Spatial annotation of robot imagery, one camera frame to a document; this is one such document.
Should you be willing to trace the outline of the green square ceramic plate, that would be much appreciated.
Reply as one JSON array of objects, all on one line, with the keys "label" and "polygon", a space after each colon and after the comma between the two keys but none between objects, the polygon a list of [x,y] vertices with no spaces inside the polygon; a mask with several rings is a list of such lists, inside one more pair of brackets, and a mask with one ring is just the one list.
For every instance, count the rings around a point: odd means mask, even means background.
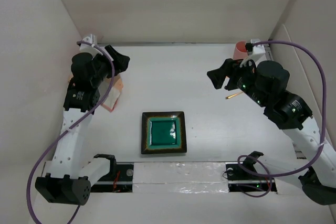
[{"label": "green square ceramic plate", "polygon": [[186,152],[186,126],[183,111],[142,113],[141,154]]}]

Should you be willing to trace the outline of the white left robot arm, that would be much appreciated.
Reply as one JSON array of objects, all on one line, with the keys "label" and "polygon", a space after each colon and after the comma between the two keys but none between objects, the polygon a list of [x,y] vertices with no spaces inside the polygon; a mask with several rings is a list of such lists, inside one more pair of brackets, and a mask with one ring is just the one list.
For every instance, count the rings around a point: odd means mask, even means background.
[{"label": "white left robot arm", "polygon": [[80,160],[94,111],[107,98],[99,86],[128,68],[130,58],[112,46],[92,47],[72,57],[72,78],[64,101],[61,139],[46,175],[37,177],[36,190],[49,202],[83,206],[91,187],[101,178],[112,180],[118,174],[116,159],[111,154],[97,154],[88,164]]}]

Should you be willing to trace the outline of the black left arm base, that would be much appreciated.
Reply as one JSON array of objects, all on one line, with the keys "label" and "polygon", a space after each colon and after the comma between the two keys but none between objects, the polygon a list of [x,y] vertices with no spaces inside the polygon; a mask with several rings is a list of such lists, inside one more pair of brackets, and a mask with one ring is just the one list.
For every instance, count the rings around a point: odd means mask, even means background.
[{"label": "black left arm base", "polygon": [[131,193],[133,191],[133,163],[117,163],[115,171],[99,179],[92,193]]}]

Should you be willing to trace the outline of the checkered orange blue cloth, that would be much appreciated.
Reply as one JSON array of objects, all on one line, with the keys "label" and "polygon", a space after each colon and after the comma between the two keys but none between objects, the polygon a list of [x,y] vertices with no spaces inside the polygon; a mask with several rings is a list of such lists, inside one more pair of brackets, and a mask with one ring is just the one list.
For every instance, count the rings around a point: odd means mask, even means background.
[{"label": "checkered orange blue cloth", "polygon": [[[97,88],[80,88],[76,87],[73,76],[69,79],[69,85],[64,101],[63,108],[65,111],[69,109],[79,109],[80,112],[86,113],[90,111],[106,94],[112,79],[105,78]],[[118,98],[123,89],[123,82],[120,75],[114,78],[112,88],[100,106],[107,111],[112,112]]]}]

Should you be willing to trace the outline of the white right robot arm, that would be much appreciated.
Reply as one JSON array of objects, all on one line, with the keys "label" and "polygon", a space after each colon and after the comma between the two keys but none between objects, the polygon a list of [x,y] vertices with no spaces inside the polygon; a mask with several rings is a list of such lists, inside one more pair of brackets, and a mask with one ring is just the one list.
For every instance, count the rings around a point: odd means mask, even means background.
[{"label": "white right robot arm", "polygon": [[247,178],[280,178],[302,189],[320,205],[335,204],[335,150],[319,129],[312,110],[300,96],[287,91],[290,73],[274,61],[226,59],[207,72],[215,89],[240,89],[264,109],[264,115],[282,130],[303,152],[308,161],[299,167],[254,151],[238,158],[238,166]]}]

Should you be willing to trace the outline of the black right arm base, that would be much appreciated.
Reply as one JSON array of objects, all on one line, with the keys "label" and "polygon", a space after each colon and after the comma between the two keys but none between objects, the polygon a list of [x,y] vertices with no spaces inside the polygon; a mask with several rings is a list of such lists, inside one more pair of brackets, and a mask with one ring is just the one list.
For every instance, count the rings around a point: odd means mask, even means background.
[{"label": "black right arm base", "polygon": [[226,170],[222,177],[227,180],[228,190],[230,193],[264,193],[270,188],[270,191],[277,192],[275,181],[262,177],[256,177],[242,170],[236,162],[225,163]]}]

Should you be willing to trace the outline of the gold fork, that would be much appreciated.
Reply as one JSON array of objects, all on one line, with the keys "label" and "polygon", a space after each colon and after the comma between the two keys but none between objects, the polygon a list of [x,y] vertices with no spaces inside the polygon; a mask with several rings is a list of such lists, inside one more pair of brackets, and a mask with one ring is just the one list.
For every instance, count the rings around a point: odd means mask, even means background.
[{"label": "gold fork", "polygon": [[228,99],[234,98],[234,97],[236,97],[236,96],[238,96],[238,95],[240,95],[240,94],[243,94],[243,92],[241,91],[241,92],[238,92],[238,93],[235,93],[235,94],[229,95],[229,96],[225,97],[225,100],[228,100]]}]

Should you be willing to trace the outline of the pink plastic cup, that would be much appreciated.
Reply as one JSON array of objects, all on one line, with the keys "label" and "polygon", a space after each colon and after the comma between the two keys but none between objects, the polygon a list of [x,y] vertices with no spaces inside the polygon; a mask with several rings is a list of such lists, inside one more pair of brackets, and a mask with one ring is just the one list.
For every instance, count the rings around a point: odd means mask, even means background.
[{"label": "pink plastic cup", "polygon": [[246,46],[245,41],[239,41],[236,43],[232,57],[234,60],[245,59],[248,56],[245,46]]}]

